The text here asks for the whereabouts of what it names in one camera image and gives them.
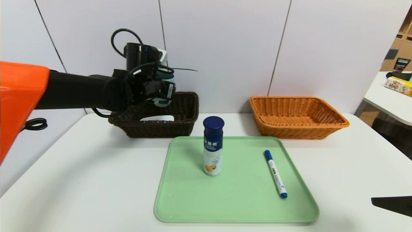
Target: fruit image on label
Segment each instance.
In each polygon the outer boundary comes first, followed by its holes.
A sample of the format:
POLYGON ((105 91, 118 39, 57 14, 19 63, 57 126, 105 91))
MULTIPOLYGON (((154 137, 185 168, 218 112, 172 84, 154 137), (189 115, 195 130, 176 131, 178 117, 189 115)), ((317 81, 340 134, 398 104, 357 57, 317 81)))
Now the fruit image on label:
POLYGON ((206 171, 208 171, 208 172, 213 172, 213 170, 214 169, 216 169, 216 165, 210 165, 210 166, 207 166, 207 165, 205 165, 205 169, 206 169, 206 171))

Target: blue marker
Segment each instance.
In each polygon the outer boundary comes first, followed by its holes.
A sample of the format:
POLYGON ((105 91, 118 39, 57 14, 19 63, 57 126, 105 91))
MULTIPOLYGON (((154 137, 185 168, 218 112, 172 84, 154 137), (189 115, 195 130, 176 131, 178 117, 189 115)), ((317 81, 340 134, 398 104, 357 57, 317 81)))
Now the blue marker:
POLYGON ((273 178, 275 179, 276 187, 278 187, 279 194, 281 198, 285 199, 286 197, 288 197, 288 193, 286 192, 285 185, 283 184, 283 181, 278 172, 278 169, 275 166, 275 162, 273 162, 270 151, 268 150, 265 151, 265 157, 267 159, 267 162, 269 163, 269 167, 270 167, 270 170, 272 171, 273 178))

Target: brown wicker basket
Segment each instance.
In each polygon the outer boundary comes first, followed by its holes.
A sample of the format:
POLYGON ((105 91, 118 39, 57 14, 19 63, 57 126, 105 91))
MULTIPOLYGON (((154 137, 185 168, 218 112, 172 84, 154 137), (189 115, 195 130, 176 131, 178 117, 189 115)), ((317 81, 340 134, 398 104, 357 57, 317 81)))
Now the brown wicker basket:
POLYGON ((199 115, 199 97, 195 92, 176 92, 166 107, 151 104, 129 106, 124 114, 109 118, 130 138, 174 138, 188 136, 199 115), (142 118, 172 115, 174 121, 140 121, 142 118))
POLYGON ((285 139, 323 139, 349 122, 317 97, 256 96, 249 99, 262 135, 285 139))

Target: bottle label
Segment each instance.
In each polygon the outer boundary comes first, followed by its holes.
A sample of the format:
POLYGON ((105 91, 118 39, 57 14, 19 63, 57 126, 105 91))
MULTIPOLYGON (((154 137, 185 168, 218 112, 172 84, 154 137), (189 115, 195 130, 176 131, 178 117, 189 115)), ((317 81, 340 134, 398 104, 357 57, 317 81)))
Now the bottle label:
POLYGON ((215 152, 210 152, 206 147, 203 150, 204 170, 208 175, 217 175, 222 170, 222 152, 219 149, 215 152))
POLYGON ((204 146, 206 150, 215 152, 223 147, 223 137, 206 137, 204 139, 204 146))

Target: table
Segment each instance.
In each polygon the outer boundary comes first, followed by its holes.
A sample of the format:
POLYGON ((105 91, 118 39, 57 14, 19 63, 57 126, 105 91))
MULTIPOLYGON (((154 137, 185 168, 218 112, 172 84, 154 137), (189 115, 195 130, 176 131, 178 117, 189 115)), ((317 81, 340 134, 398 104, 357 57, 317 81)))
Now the table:
MULTIPOLYGON (((412 125, 412 97, 386 88, 384 85, 387 80, 387 73, 379 72, 376 75, 363 100, 399 122, 412 125)), ((365 104, 363 103, 359 106, 356 114, 360 115, 364 108, 365 104)))
MULTIPOLYGON (((202 136, 200 114, 192 135, 202 136)), ((252 114, 214 114, 225 136, 259 135, 252 114)), ((371 197, 412 195, 412 162, 354 115, 323 140, 282 140, 320 208, 311 224, 168 224, 153 206, 171 139, 130 139, 84 116, 0 198, 2 232, 408 231, 371 197)))

